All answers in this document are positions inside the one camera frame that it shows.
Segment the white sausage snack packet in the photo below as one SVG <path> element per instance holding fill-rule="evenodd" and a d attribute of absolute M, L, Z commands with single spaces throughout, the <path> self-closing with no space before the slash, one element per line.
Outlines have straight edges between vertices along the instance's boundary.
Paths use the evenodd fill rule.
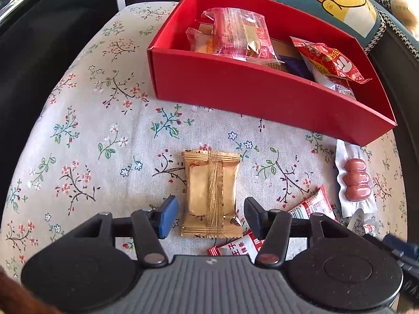
<path fill-rule="evenodd" d="M 343 218 L 351 218 L 358 209 L 366 215 L 377 212 L 367 162 L 358 145 L 340 139 L 336 141 L 335 166 L 338 171 L 338 197 Z"/>

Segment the gold foil snack packet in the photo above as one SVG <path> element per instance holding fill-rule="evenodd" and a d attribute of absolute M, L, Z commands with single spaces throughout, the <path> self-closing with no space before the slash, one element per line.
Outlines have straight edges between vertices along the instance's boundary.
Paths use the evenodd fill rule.
<path fill-rule="evenodd" d="M 187 196 L 181 235 L 188 238 L 238 238 L 236 178 L 241 157 L 236 153 L 186 150 Z"/>

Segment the clear red pastry packet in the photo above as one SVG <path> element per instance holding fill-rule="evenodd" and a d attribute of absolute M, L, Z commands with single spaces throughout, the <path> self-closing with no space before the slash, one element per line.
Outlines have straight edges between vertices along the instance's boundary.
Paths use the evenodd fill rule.
<path fill-rule="evenodd" d="M 212 20 L 212 54 L 257 65 L 277 58 L 265 17 L 245 9 L 219 7 L 202 12 Z"/>

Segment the white spicy gluten snack packet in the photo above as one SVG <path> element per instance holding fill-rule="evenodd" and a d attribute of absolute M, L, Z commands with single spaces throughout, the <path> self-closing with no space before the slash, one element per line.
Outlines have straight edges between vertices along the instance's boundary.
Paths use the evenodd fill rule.
<path fill-rule="evenodd" d="M 307 57 L 304 53 L 300 53 L 308 70 L 312 73 L 314 80 L 324 87 L 327 87 L 337 93 L 343 94 L 350 99 L 355 100 L 354 92 L 346 80 L 339 79 L 334 75 L 327 75 L 331 69 L 334 69 L 334 64 L 325 55 L 320 55 L 315 58 L 313 55 Z"/>

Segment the red cardboard box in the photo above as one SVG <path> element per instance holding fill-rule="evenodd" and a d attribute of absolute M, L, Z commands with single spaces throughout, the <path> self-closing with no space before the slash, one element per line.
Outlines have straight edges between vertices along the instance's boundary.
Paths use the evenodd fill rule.
<path fill-rule="evenodd" d="M 287 72 L 190 49 L 186 30 L 212 7 L 264 15 L 276 40 L 321 42 L 344 53 L 366 77 L 353 97 Z M 148 48 L 157 98 L 236 112 L 367 145 L 396 126 L 386 92 L 358 40 L 333 25 L 273 0 L 181 0 Z"/>

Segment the dark purple snack packet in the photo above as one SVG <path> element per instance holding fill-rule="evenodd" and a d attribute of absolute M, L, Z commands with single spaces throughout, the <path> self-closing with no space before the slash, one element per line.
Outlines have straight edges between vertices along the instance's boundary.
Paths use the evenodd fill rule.
<path fill-rule="evenodd" d="M 284 62 L 285 68 L 290 74 L 301 77 L 306 80 L 314 80 L 312 72 L 307 68 L 307 65 L 305 64 L 302 58 L 281 56 L 280 60 Z"/>

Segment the red crinkly snack bag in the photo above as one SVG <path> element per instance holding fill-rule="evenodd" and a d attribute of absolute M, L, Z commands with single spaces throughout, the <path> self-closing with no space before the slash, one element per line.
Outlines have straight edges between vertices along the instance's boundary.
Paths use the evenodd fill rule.
<path fill-rule="evenodd" d="M 365 79 L 357 67 L 344 54 L 324 43 L 313 43 L 296 37 L 290 37 L 294 47 L 321 74 L 338 80 L 365 84 Z"/>

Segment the clear orange pastry packet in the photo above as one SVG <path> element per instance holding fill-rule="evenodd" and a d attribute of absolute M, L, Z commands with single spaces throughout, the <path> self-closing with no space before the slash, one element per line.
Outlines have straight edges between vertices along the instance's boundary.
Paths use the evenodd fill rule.
<path fill-rule="evenodd" d="M 198 29 L 189 27 L 185 34 L 190 50 L 196 53 L 221 55 L 222 40 L 213 24 L 200 24 Z"/>

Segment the black glossy side table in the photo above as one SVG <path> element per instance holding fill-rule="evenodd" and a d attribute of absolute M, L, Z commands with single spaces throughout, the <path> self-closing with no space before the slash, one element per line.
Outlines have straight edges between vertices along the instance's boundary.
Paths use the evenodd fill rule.
<path fill-rule="evenodd" d="M 124 0 L 1 0 L 1 201 L 58 80 Z"/>

